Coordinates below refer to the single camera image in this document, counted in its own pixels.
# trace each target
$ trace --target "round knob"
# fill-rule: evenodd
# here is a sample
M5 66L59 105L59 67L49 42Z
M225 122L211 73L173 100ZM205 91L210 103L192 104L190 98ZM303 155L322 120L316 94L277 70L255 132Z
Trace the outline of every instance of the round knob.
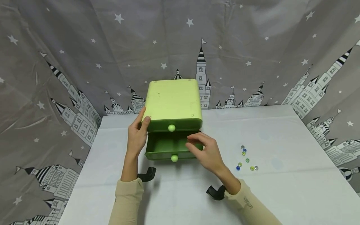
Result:
M171 124L167 127L169 129L170 132L174 132L175 131L175 125Z
M173 161L173 162L177 162L178 159L179 159L179 157L177 155L172 155L171 156L171 161Z

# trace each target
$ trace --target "white star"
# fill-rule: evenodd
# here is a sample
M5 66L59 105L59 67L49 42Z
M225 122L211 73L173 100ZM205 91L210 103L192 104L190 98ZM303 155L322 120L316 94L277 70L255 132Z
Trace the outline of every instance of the white star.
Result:
M166 66L166 63L165 64L161 64L160 66L161 68L165 69L167 66Z
M310 17L312 17L312 15L314 14L314 12L310 12L309 15L306 16L306 21L307 21Z
M15 202L13 202L13 204L18 205L19 202L22 201L21 197L22 197L22 196L20 196L19 198L16 198L16 200L15 200Z
M44 104L41 103L40 101L39 101L39 103L38 103L37 105L39 106L40 109L45 109L45 108L44 108Z
M114 15L115 15L115 19L114 19L114 20L118 21L118 22L121 24L121 21L124 20L124 19L121 17L121 14L119 14L119 15L114 14Z
M8 38L10 39L10 42L11 43L14 43L14 44L16 44L16 45L18 45L18 40L16 40L12 35L11 36L8 36Z
M309 61L309 60L304 59L304 61L302 61L301 64L302 64L302 65L305 65L305 64L307 64L308 61Z
M188 18L188 21L186 22L186 24L188 24L189 27L190 27L190 25L194 25L194 24L193 24L193 20L192 20L192 19L189 19L189 18Z
M360 21L360 15L355 18L355 23Z

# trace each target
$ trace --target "gray curtain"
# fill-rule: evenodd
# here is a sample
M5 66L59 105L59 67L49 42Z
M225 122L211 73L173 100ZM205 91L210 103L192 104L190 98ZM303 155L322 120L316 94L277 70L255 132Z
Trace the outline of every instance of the gray curtain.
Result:
M0 224L57 223L101 117L152 80L197 79L203 109L290 104L360 193L359 1L0 3Z

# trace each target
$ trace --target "person's left hand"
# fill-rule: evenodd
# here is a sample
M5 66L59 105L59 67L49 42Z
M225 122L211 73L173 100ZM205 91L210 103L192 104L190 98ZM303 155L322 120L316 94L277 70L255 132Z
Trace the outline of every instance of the person's left hand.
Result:
M134 156L138 156L140 151L143 149L146 143L147 137L147 129L150 124L150 117L145 117L143 122L141 123L141 119L145 113L145 106L141 109L138 117L134 120L134 122L129 126L129 131L127 135L127 150L126 153L134 154Z

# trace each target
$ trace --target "white table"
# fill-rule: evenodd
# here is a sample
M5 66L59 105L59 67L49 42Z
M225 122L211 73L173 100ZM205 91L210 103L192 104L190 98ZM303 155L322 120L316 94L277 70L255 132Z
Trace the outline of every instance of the white table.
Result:
M217 140L225 164L283 224L360 223L360 199L290 106L205 110L202 131ZM106 116L59 225L107 225L136 115ZM247 148L241 155L240 146ZM243 166L236 170L238 162ZM257 165L258 171L250 166ZM197 160L177 163L139 157L145 183L139 225L241 224L226 201L205 192L221 185Z

